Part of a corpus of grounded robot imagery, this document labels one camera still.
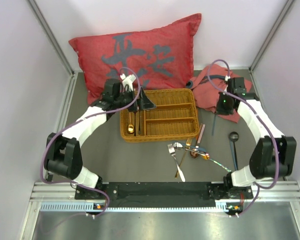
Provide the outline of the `pink handled spoon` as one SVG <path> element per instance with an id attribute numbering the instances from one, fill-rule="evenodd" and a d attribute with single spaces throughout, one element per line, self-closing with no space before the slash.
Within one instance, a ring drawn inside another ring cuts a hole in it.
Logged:
<path id="1" fill-rule="evenodd" d="M 199 133 L 198 133 L 198 135 L 197 135 L 196 143 L 195 143 L 195 147 L 196 147 L 196 148 L 199 148 L 199 145 L 200 145 L 200 142 L 201 142 L 201 140 L 202 140 L 202 137 L 203 137 L 203 133 L 204 133 L 205 127 L 206 127 L 206 125 L 203 124 L 203 123 L 200 125 Z"/>

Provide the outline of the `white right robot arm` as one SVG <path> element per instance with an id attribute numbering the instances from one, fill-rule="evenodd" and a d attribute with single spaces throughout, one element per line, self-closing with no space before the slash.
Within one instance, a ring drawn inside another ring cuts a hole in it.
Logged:
<path id="1" fill-rule="evenodd" d="M 242 77 L 225 77 L 227 87 L 219 92 L 216 113 L 229 117 L 234 113 L 245 121 L 256 146 L 249 164 L 227 174 L 223 192 L 235 198 L 242 187 L 253 183 L 290 176 L 293 171 L 297 141 L 285 136 L 269 119 L 258 96 L 248 92 Z"/>

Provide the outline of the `black round spoon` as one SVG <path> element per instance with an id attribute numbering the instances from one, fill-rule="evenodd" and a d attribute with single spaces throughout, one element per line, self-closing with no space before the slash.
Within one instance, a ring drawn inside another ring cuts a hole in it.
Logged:
<path id="1" fill-rule="evenodd" d="M 238 158 L 237 158 L 237 151 L 236 151 L 236 142 L 239 140 L 239 134 L 235 131 L 232 131 L 229 136 L 229 143 L 230 143 L 230 150 L 232 154 L 234 168 L 237 171 L 238 168 Z"/>

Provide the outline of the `black oval spoon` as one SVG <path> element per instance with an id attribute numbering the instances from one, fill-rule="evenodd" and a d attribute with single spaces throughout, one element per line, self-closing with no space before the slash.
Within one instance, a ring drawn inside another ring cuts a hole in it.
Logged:
<path id="1" fill-rule="evenodd" d="M 137 134 L 138 136 L 140 136 L 141 135 L 141 111 L 140 110 L 137 112 L 137 123 L 138 123 Z"/>

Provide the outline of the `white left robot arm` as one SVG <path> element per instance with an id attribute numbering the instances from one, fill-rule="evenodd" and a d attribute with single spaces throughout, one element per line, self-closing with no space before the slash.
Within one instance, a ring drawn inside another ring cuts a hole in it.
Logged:
<path id="1" fill-rule="evenodd" d="M 104 191 L 102 179 L 84 167 L 81 147 L 114 113 L 156 108 L 141 85 L 138 85 L 137 89 L 133 88 L 133 83 L 138 81 L 135 73 L 121 74 L 120 79 L 107 79 L 100 98 L 95 100 L 76 122 L 48 136 L 43 168 L 70 180 L 73 184 L 85 186 L 88 195 L 99 198 Z"/>

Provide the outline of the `blue chopstick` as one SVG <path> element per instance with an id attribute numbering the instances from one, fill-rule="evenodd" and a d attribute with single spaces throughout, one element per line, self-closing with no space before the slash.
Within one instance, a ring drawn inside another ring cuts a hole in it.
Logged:
<path id="1" fill-rule="evenodd" d="M 212 123 L 212 129 L 211 129 L 211 135 L 212 135 L 212 136 L 214 136 L 214 133 L 215 133 L 216 120 L 217 120 L 217 115 L 214 114 L 214 117 L 213 117 L 213 123 Z"/>

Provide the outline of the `gold spoon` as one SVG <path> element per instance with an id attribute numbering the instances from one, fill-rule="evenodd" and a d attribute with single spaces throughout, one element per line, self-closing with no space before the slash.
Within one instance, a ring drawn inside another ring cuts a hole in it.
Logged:
<path id="1" fill-rule="evenodd" d="M 129 122 L 127 125 L 127 132 L 130 135 L 136 136 L 136 117 L 134 112 L 129 112 Z"/>

